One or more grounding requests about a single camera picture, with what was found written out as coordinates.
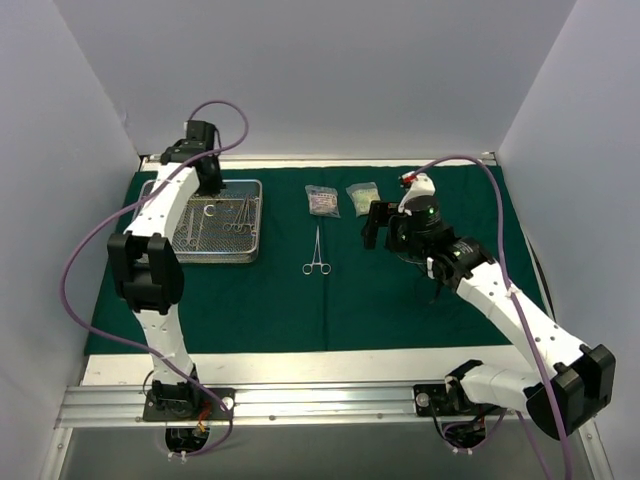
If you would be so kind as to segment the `steel mesh instrument tray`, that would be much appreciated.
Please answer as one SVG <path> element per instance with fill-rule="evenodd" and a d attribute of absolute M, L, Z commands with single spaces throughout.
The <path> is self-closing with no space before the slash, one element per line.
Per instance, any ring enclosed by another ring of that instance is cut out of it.
<path fill-rule="evenodd" d="M 125 228 L 138 236 L 159 234 L 170 243 L 177 260 L 182 264 L 250 263 L 259 251 L 262 212 L 262 183 L 257 179 L 227 180 L 225 188 L 215 196 L 198 196 L 199 181 L 196 173 L 187 169 L 162 188 L 161 179 L 146 182 L 142 196 L 135 203 L 137 211 L 133 221 Z M 237 234 L 223 230 L 223 225 L 234 220 L 246 195 L 254 198 L 251 220 L 254 234 Z M 206 205 L 216 205 L 216 215 L 203 213 Z M 186 219 L 192 205 L 198 206 L 199 241 L 195 248 L 185 248 L 182 239 Z"/>

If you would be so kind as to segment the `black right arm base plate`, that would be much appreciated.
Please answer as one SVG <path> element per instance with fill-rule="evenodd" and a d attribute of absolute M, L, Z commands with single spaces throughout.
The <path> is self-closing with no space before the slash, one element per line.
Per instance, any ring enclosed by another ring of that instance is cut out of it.
<path fill-rule="evenodd" d="M 415 413 L 418 417 L 454 417 L 499 414 L 503 408 L 492 404 L 473 404 L 455 393 L 449 394 L 444 383 L 420 383 L 412 386 Z"/>

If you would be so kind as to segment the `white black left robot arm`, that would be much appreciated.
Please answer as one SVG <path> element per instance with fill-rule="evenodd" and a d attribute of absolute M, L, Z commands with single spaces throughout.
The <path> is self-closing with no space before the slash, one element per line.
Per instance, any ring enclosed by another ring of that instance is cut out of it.
<path fill-rule="evenodd" d="M 175 154 L 189 157 L 186 147 L 163 155 L 151 192 L 124 232 L 111 235 L 107 250 L 116 293 L 139 322 L 153 356 L 150 399 L 190 419 L 200 411 L 202 395 L 179 320 L 185 278 L 172 240 L 189 199 L 199 191 L 217 194 L 224 184 L 217 154 L 198 153 L 186 167 L 175 162 Z"/>

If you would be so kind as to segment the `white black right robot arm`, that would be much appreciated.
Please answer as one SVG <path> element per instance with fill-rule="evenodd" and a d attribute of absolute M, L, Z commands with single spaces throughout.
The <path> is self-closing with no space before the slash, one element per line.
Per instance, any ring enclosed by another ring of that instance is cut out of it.
<path fill-rule="evenodd" d="M 526 412 L 553 439 L 571 435 L 611 401 L 616 369 L 604 345 L 588 346 L 545 314 L 514 284 L 478 241 L 459 237 L 440 216 L 433 196 L 404 205 L 374 201 L 361 231 L 373 249 L 386 228 L 385 247 L 421 265 L 438 288 L 448 288 L 483 314 L 526 359 L 522 373 L 471 359 L 445 377 L 444 401 L 464 413 L 478 405 Z"/>

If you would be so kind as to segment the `green packet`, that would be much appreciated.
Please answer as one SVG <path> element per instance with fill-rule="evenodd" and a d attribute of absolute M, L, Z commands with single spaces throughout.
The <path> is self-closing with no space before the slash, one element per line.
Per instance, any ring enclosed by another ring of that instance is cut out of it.
<path fill-rule="evenodd" d="M 346 192 L 353 203 L 357 217 L 367 215 L 371 203 L 380 200 L 378 187 L 375 182 L 352 184 L 346 188 Z"/>

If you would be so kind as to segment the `steel forceps clamp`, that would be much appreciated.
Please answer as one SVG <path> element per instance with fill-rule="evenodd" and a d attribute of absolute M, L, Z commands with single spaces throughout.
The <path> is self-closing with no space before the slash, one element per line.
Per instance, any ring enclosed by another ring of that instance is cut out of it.
<path fill-rule="evenodd" d="M 198 206 L 192 205 L 189 210 L 189 215 L 186 219 L 186 230 L 182 239 L 182 245 L 185 248 L 195 248 L 199 241 L 199 227 L 198 227 Z"/>

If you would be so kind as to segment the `steel haemostat clamp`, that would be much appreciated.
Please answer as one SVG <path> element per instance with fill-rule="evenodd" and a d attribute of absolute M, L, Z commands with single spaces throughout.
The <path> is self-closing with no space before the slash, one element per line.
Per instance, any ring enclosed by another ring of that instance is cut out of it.
<path fill-rule="evenodd" d="M 251 208 L 255 200 L 250 195 L 246 195 L 240 204 L 240 208 L 234 220 L 223 225 L 223 230 L 237 234 L 254 234 L 255 224 L 251 220 Z"/>

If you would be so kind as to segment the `purple packet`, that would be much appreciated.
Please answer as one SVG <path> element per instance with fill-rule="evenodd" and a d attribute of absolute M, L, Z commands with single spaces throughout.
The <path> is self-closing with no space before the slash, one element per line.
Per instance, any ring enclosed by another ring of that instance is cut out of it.
<path fill-rule="evenodd" d="M 338 192 L 325 186 L 306 185 L 309 213 L 314 216 L 339 218 Z"/>

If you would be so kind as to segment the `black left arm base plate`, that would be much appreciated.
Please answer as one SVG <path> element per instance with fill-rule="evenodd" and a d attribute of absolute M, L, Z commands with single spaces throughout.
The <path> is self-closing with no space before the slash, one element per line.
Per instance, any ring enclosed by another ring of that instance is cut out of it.
<path fill-rule="evenodd" d="M 220 403 L 193 385 L 161 385 L 146 393 L 142 419 L 145 422 L 227 420 Z"/>

